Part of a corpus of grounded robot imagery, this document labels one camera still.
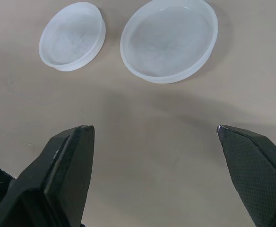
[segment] frosted plastic dish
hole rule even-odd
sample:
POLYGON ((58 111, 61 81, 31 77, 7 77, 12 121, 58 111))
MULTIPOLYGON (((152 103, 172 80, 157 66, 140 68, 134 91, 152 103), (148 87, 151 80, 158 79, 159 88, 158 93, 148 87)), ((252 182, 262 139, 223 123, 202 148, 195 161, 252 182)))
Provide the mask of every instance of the frosted plastic dish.
POLYGON ((58 12, 44 29, 39 42, 40 58, 60 71, 79 69, 99 53, 105 32, 96 6, 74 3, 58 12))
POLYGON ((203 0, 152 0, 128 21, 121 56, 136 76, 173 83, 198 71, 218 35, 218 19, 203 0))

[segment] beige table surface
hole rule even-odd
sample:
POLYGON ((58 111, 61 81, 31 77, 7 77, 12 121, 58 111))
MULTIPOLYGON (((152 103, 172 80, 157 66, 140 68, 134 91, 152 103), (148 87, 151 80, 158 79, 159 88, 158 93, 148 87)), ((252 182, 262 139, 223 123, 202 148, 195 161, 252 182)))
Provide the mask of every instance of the beige table surface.
POLYGON ((39 58, 48 21, 72 0, 0 0, 0 167, 18 176, 62 130, 95 126, 89 227, 252 227, 226 167, 218 124, 276 144, 276 0, 210 0, 219 35, 204 67, 168 85, 123 65, 122 30, 148 0, 91 0, 107 25, 87 66, 39 58))

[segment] petri dish lid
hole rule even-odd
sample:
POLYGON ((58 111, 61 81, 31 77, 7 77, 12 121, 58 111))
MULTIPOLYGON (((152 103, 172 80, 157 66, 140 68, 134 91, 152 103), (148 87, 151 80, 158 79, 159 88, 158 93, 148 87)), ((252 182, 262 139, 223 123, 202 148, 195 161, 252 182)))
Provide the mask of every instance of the petri dish lid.
POLYGON ((128 21, 121 56, 136 76, 173 83, 198 71, 218 34, 214 10, 203 0, 152 0, 128 21))

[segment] textured gripper pad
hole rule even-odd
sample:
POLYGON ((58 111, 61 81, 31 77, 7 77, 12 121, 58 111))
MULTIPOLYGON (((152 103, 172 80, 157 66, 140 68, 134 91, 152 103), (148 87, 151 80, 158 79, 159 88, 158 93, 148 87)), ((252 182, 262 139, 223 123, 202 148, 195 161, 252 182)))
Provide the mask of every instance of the textured gripper pad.
POLYGON ((234 129, 220 126, 218 130, 232 182, 255 225, 275 227, 276 163, 272 163, 265 151, 261 150, 261 145, 269 140, 250 132, 260 138, 258 141, 262 144, 258 144, 250 134, 244 134, 249 131, 240 133, 234 129))

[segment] tabletop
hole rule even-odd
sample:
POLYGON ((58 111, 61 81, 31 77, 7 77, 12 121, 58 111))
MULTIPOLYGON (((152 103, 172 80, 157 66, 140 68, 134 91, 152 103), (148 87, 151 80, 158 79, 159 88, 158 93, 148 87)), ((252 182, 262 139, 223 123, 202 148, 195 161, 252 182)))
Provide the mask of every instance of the tabletop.
POLYGON ((131 74, 120 37, 148 0, 90 0, 106 40, 85 67, 38 54, 43 29, 73 0, 0 0, 0 168, 17 177, 62 130, 95 127, 89 227, 252 227, 226 166, 218 124, 276 144, 276 0, 209 0, 219 33, 207 63, 174 84, 131 74))

